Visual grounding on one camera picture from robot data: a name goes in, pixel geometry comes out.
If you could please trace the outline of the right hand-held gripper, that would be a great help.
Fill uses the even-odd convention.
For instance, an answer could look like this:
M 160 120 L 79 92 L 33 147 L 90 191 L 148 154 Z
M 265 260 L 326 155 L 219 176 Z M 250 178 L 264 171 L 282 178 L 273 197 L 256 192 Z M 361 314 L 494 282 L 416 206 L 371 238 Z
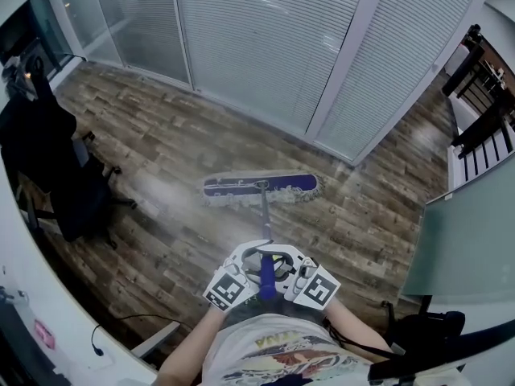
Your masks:
M 293 245 L 275 244 L 274 262 L 281 266 L 298 266 L 295 275 L 275 271 L 275 289 L 284 298 L 311 309 L 325 309 L 340 288 L 340 283 L 321 265 L 305 256 Z

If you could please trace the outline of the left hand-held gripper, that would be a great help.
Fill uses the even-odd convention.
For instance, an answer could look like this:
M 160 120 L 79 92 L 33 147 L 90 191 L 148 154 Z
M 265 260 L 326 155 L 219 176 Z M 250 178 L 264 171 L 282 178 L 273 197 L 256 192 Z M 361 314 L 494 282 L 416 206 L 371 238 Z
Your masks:
M 220 311 L 230 311 L 251 298 L 252 287 L 261 287 L 261 277 L 254 272 L 244 274 L 240 268 L 260 268 L 259 249 L 272 243 L 272 240 L 251 240 L 239 244 L 215 271 L 203 297 Z

